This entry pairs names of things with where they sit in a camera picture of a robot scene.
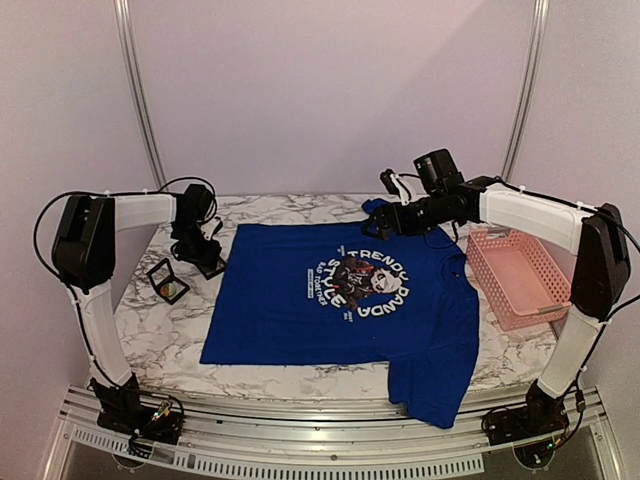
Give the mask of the front aluminium rail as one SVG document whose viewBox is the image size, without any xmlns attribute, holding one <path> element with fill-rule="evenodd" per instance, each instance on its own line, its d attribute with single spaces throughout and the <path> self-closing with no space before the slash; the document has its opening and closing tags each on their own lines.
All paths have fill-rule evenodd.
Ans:
<svg viewBox="0 0 640 480">
<path fill-rule="evenodd" d="M 72 387 L 60 407 L 45 479 L 623 479 L 606 410 L 596 389 L 586 409 L 567 412 L 575 430 L 549 460 L 531 444 L 492 445 L 488 412 L 520 406 L 521 386 L 470 393 L 453 428 L 404 416 L 379 399 L 188 399 L 174 445 L 131 455 L 124 435 L 97 424 L 92 394 Z"/>
</svg>

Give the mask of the left aluminium frame post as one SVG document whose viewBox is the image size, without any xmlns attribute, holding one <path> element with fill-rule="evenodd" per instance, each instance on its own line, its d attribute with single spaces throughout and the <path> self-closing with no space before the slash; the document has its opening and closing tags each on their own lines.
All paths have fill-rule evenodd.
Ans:
<svg viewBox="0 0 640 480">
<path fill-rule="evenodd" d="M 156 187 L 161 188 L 167 182 L 167 177 L 159 153 L 146 99 L 142 72 L 136 50 L 130 2 L 127 0 L 114 0 L 113 4 L 125 73 L 143 148 L 154 184 Z"/>
</svg>

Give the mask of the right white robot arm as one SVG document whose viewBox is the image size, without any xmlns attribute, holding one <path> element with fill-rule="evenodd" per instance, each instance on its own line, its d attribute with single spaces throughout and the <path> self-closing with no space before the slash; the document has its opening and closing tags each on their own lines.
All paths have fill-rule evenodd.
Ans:
<svg viewBox="0 0 640 480">
<path fill-rule="evenodd" d="M 413 162 L 424 196 L 415 199 L 401 175 L 387 169 L 380 180 L 398 201 L 376 207 L 365 235 L 388 240 L 419 236 L 447 223 L 504 227 L 563 250 L 574 260 L 570 308 L 557 346 L 533 386 L 538 395 L 563 396 L 579 378 L 612 317 L 626 303 L 620 297 L 631 277 L 628 248 L 637 242 L 612 204 L 588 206 L 531 192 L 498 176 L 467 180 L 446 149 Z"/>
</svg>

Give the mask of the right aluminium frame post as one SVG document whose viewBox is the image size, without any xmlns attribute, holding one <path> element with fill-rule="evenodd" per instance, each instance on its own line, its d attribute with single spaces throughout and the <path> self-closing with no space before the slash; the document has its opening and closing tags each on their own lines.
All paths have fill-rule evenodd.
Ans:
<svg viewBox="0 0 640 480">
<path fill-rule="evenodd" d="M 536 80 L 544 49 L 549 5 L 549 0 L 535 0 L 533 3 L 531 31 L 526 51 L 524 73 L 506 154 L 501 168 L 501 177 L 507 181 L 512 178 L 517 164 L 528 115 L 534 98 Z"/>
</svg>

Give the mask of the pink perforated plastic basket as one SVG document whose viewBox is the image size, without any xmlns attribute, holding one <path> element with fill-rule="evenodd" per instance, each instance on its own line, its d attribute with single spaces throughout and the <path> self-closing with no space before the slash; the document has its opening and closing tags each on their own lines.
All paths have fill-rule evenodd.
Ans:
<svg viewBox="0 0 640 480">
<path fill-rule="evenodd" d="M 506 228 L 474 229 L 466 256 L 502 330 L 566 317 L 570 283 L 537 238 Z"/>
</svg>

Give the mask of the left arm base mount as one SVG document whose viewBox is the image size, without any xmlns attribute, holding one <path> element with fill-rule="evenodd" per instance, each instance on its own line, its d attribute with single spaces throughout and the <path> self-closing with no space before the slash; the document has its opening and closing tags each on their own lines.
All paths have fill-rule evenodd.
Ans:
<svg viewBox="0 0 640 480">
<path fill-rule="evenodd" d="M 135 374 L 123 385 L 105 386 L 96 379 L 90 388 L 99 400 L 98 425 L 138 439 L 177 445 L 185 419 L 183 403 L 172 395 L 141 390 Z"/>
</svg>

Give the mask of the aluminium frame post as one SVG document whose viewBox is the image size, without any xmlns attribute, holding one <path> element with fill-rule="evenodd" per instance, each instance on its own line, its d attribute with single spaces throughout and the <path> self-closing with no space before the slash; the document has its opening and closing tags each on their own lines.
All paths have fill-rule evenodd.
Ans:
<svg viewBox="0 0 640 480">
<path fill-rule="evenodd" d="M 517 164 L 528 115 L 534 98 L 536 80 L 544 49 L 549 5 L 549 0 L 535 0 L 533 3 L 531 31 L 526 51 L 524 73 L 506 154 L 501 168 L 501 177 L 507 181 L 512 178 Z"/>
<path fill-rule="evenodd" d="M 130 2 L 127 0 L 114 0 L 113 4 L 125 73 L 143 148 L 154 184 L 156 187 L 161 188 L 167 182 L 167 177 L 159 153 L 146 99 L 142 72 L 136 50 Z"/>
</svg>

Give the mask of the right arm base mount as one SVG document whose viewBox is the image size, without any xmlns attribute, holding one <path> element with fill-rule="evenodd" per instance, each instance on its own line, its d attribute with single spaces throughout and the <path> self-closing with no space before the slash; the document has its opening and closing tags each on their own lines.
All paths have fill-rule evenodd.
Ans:
<svg viewBox="0 0 640 480">
<path fill-rule="evenodd" d="M 565 398 L 576 393 L 576 409 L 579 417 L 576 425 L 570 428 L 570 420 L 565 409 Z M 558 439 L 550 440 L 547 450 L 556 450 L 567 443 L 581 426 L 586 403 L 584 393 L 577 382 L 558 397 L 546 394 L 536 382 L 532 383 L 525 395 L 525 404 L 517 408 L 495 407 L 485 413 L 481 420 L 481 429 L 491 446 L 500 445 L 561 430 Z"/>
</svg>

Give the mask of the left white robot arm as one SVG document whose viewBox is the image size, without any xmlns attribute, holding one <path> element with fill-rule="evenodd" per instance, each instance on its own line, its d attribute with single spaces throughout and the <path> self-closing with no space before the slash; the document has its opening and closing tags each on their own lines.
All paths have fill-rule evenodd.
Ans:
<svg viewBox="0 0 640 480">
<path fill-rule="evenodd" d="M 117 333 L 111 295 L 116 266 L 116 234 L 168 224 L 172 255 L 207 279 L 224 270 L 221 228 L 215 219 L 212 186 L 194 182 L 182 193 L 72 192 L 52 247 L 54 273 L 76 306 L 92 378 L 104 387 L 125 389 L 133 373 Z"/>
</svg>

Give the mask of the black display box with brooch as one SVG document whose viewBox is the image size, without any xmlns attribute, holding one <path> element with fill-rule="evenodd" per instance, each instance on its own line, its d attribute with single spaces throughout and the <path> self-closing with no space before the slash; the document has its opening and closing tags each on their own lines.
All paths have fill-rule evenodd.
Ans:
<svg viewBox="0 0 640 480">
<path fill-rule="evenodd" d="M 190 286 L 179 279 L 168 258 L 164 258 L 146 272 L 154 292 L 169 305 L 174 305 L 190 290 Z"/>
</svg>

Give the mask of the blue panda t-shirt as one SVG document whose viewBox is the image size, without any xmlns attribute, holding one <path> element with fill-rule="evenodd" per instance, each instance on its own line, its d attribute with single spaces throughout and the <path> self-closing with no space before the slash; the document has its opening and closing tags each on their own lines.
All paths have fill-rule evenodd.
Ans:
<svg viewBox="0 0 640 480">
<path fill-rule="evenodd" d="M 205 365 L 388 366 L 388 397 L 454 424 L 479 352 L 479 296 L 449 235 L 379 240 L 358 222 L 242 224 L 217 294 Z"/>
</svg>

